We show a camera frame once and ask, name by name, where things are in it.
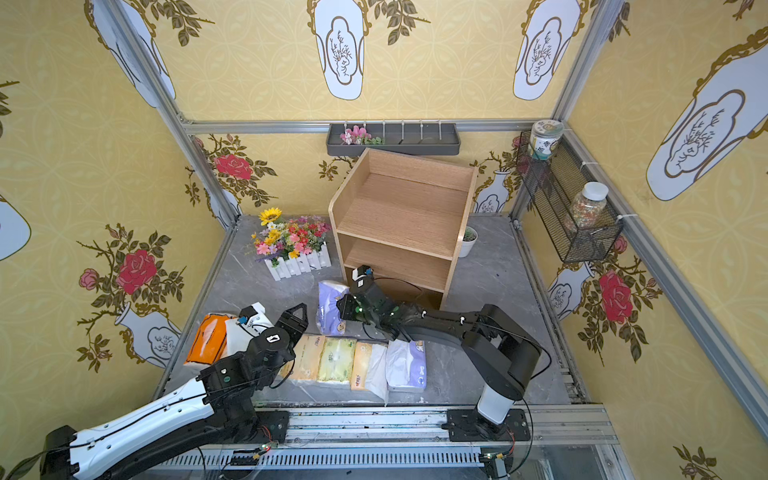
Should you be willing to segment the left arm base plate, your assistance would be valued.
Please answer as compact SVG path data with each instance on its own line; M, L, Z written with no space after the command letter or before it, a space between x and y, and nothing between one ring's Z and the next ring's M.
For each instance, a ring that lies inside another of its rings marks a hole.
M290 413L286 410L259 411L256 415L252 440L255 443L283 443L287 436Z

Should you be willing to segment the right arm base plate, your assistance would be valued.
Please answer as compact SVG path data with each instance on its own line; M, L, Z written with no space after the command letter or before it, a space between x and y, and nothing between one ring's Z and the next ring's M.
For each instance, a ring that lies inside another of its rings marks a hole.
M531 439L530 423L522 409L508 411L501 424L494 424L476 409L450 409L441 429L452 442L511 442Z

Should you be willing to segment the purple tissue pack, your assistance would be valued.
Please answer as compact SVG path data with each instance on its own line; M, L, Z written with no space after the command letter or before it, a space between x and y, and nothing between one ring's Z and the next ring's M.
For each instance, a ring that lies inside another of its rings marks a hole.
M427 384L427 362L423 341L390 341L386 352L386 381L389 391L421 392Z
M343 283L323 280L318 283L318 307L316 324L322 335L342 336L346 331L346 322L341 319L337 302L349 288Z

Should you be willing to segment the beige orange tissue pack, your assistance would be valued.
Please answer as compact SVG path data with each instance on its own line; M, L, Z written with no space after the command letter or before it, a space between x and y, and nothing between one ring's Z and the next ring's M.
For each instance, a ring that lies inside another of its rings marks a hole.
M294 348L295 360L285 365L279 375L286 377L292 371L289 380L316 381L325 341L326 337L322 335L303 335Z

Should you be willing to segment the pale orange tissue pack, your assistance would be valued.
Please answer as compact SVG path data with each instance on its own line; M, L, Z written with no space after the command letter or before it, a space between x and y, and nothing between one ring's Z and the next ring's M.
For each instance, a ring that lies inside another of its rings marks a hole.
M380 343L356 344L350 379L353 391L367 391L384 402L388 401L387 351L388 347Z

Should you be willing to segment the yellow green tissue pack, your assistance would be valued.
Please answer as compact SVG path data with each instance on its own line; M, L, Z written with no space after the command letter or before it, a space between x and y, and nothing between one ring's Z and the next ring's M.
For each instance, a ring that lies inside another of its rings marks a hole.
M327 337L322 350L317 381L349 385L352 377L357 340Z

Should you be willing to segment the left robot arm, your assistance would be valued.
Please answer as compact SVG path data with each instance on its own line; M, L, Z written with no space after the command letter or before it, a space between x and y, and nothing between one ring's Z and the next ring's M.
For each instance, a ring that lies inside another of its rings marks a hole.
M226 441L284 441L289 414L260 413L252 397L275 384L308 327L307 306L285 310L243 351L222 357L171 393L103 425L49 433L43 479L131 479L180 454Z

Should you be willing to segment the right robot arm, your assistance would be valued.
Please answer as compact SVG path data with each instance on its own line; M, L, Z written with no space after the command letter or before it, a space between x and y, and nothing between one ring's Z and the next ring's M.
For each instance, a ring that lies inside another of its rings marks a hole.
M484 381L476 411L497 426L524 399L544 348L502 309L449 312L398 302L362 279L336 302L340 317L375 327L390 340L435 342L461 349Z

